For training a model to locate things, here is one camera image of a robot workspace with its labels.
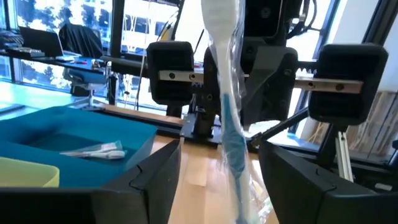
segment packaged toothbrush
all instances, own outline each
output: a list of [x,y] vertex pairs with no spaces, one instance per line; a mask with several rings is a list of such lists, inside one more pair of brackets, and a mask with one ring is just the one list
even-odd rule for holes
[[96,152],[96,151],[101,151],[101,152],[123,151],[123,146],[122,143],[119,140],[117,140],[115,142],[96,144],[93,146],[83,147],[81,149],[61,152],[61,154],[70,156],[82,152]]
[[[211,23],[218,22],[219,18],[211,18],[214,14],[203,16],[206,29],[210,28],[209,36],[211,39],[210,50],[212,56],[218,66],[218,80],[220,85],[220,100],[221,100],[221,127],[222,127],[222,146],[219,147],[221,153],[221,160],[219,161],[219,172],[222,176],[227,177],[227,187],[222,189],[220,194],[228,194],[230,197],[225,197],[225,202],[230,205],[230,216],[228,219],[230,223],[236,224],[258,224],[265,223],[268,214],[272,211],[270,198],[267,194],[264,182],[260,178],[252,162],[249,160],[248,149],[246,146],[246,139],[243,134],[243,127],[240,124],[239,110],[241,108],[241,98],[244,90],[244,74],[240,66],[241,51],[243,46],[244,33],[244,0],[223,0],[223,2],[232,2],[236,7],[233,10],[238,12],[238,20],[236,28],[232,33],[229,46],[220,41],[220,36],[214,37],[215,30],[211,27]],[[209,9],[217,8],[214,1],[202,0],[202,13],[206,13]],[[204,4],[215,4],[211,7],[204,6]],[[222,14],[223,8],[217,9]],[[221,18],[219,21],[224,22],[226,19]],[[222,50],[228,49],[226,57],[220,57],[223,54]]]

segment plastic packaging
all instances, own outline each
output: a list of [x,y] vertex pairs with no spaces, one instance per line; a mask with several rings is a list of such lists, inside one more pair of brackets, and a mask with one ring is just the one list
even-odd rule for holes
[[55,166],[0,157],[0,187],[58,187]]
[[[239,122],[239,110],[241,109],[241,98],[245,93],[244,74],[240,66],[241,51],[243,46],[244,33],[244,0],[235,0],[239,6],[238,24],[233,32],[230,42],[230,67],[228,74],[218,74],[220,83],[221,99],[221,126],[222,126],[222,147],[220,170],[228,177],[228,187],[223,189],[230,198],[226,198],[226,203],[231,205],[229,220],[231,223],[265,223],[268,215],[272,211],[270,198],[267,194],[264,182],[253,168],[249,160],[246,139],[243,134],[243,127]],[[212,56],[217,62],[217,46],[210,41],[210,50]],[[232,82],[232,91],[225,91],[228,83]]]
[[61,152],[65,156],[97,157],[102,159],[122,159],[126,155],[120,141],[97,144],[77,150]]

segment wooden panel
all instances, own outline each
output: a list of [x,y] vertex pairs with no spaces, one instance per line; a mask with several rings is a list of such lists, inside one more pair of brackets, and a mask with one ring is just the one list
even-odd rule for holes
[[184,124],[183,119],[172,117],[172,116],[162,116],[162,115],[157,115],[157,114],[152,114],[152,113],[130,110],[130,109],[126,109],[126,108],[120,108],[117,106],[107,105],[107,104],[102,104],[101,106],[105,110],[108,110],[108,111],[114,111],[114,112],[124,113],[124,114],[132,114],[132,115],[140,116],[143,118],[158,119],[160,121],[166,121],[166,122],[175,123],[175,124]]
[[[183,124],[183,120],[104,105],[106,110],[135,114]],[[156,136],[152,153],[158,151],[172,138]],[[184,142],[181,148],[181,165],[178,185],[169,218],[169,224],[230,224],[227,189],[228,180],[220,172],[220,154],[214,147]],[[254,170],[260,174],[258,156],[249,155]],[[269,215],[267,224],[278,224],[275,213]]]

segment black chair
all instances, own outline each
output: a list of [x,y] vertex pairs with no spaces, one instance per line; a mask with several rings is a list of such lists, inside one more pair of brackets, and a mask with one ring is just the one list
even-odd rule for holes
[[[65,24],[59,32],[63,50],[81,54],[82,57],[100,58],[103,55],[101,34],[97,30],[74,24]],[[101,103],[93,98],[95,90],[102,90],[107,84],[103,74],[65,69],[63,77],[72,82],[72,88],[84,88],[88,97],[66,106],[95,110],[95,104]]]

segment desk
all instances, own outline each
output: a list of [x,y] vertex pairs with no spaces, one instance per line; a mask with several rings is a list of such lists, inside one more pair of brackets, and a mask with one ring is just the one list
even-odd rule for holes
[[[115,106],[104,105],[106,110],[118,113],[134,114],[152,119],[162,119],[177,124],[183,123],[179,118],[160,116],[140,111],[133,111]],[[156,136],[152,153],[159,150],[172,138]],[[220,154],[213,147],[186,142],[182,146],[180,177],[170,214],[169,224],[224,224],[226,210],[223,196],[218,189],[225,187],[226,182],[218,172],[217,162]],[[254,166],[259,169],[257,155],[251,154]],[[272,212],[267,224],[278,224]]]
[[84,71],[84,72],[93,72],[93,73],[98,73],[98,74],[104,73],[103,69],[92,69],[91,68],[91,60],[93,60],[94,58],[88,58],[88,57],[79,57],[78,58],[78,60],[86,60],[87,64],[77,64],[77,63],[70,63],[70,62],[60,62],[58,60],[55,60],[53,58],[48,58],[48,57],[37,57],[37,58],[15,57],[15,56],[10,55],[9,53],[5,52],[4,50],[0,50],[0,56],[10,57],[10,58],[18,58],[21,60],[29,60],[32,62],[46,63],[48,65],[56,65],[56,66],[71,68],[71,69],[80,70],[80,71]]

